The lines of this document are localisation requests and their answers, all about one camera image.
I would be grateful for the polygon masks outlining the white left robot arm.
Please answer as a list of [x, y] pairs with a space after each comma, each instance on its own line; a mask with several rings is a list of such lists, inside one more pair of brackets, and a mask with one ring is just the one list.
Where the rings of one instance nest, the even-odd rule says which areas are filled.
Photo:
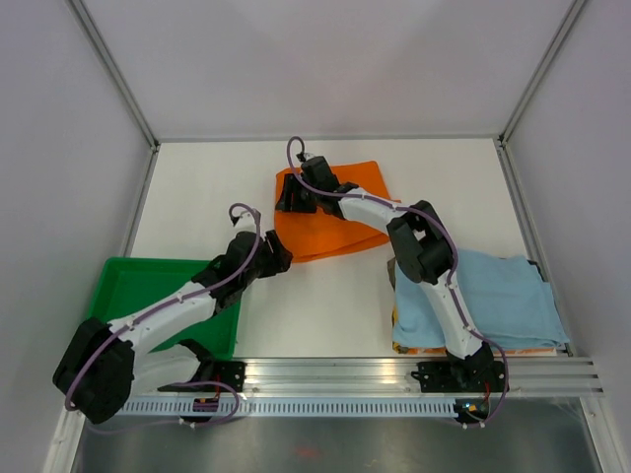
[[239, 232], [173, 294], [112, 321], [84, 320], [53, 374], [66, 409], [101, 424], [133, 396], [180, 383], [207, 389], [215, 377], [209, 350], [190, 339], [159, 345], [239, 303], [254, 281], [287, 272], [292, 259], [275, 232]]

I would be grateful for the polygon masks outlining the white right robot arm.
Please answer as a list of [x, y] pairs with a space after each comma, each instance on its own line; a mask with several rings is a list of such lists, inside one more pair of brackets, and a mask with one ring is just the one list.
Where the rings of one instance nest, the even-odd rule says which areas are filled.
[[341, 182], [323, 156], [302, 151], [288, 157], [291, 180], [316, 209], [339, 220], [363, 224], [388, 236], [403, 275], [425, 294], [445, 339], [451, 382], [470, 390], [493, 361], [490, 343], [479, 333], [458, 286], [459, 259], [432, 205], [411, 206], [379, 197], [353, 182]]

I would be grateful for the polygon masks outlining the orange trousers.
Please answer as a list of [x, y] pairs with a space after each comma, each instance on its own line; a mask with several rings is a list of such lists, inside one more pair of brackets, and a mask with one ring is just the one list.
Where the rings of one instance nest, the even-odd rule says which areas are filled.
[[[354, 182], [367, 191], [390, 199], [380, 167], [375, 161], [333, 166], [340, 181]], [[369, 250], [388, 243], [388, 236], [366, 225], [339, 220], [317, 210], [313, 214], [274, 212], [274, 229], [293, 254], [294, 263]]]

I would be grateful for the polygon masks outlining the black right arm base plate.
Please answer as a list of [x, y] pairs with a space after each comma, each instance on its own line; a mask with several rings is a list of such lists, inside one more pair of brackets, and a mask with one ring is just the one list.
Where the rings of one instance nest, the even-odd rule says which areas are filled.
[[505, 365], [467, 369], [445, 361], [420, 362], [410, 373], [423, 393], [501, 393], [507, 386]]

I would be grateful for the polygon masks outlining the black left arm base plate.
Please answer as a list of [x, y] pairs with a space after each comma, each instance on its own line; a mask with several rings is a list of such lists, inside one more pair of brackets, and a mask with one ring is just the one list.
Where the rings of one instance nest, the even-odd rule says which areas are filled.
[[242, 392], [245, 383], [246, 363], [241, 361], [215, 361], [204, 364], [191, 380], [165, 385], [159, 392], [228, 392], [229, 386], [236, 392]]

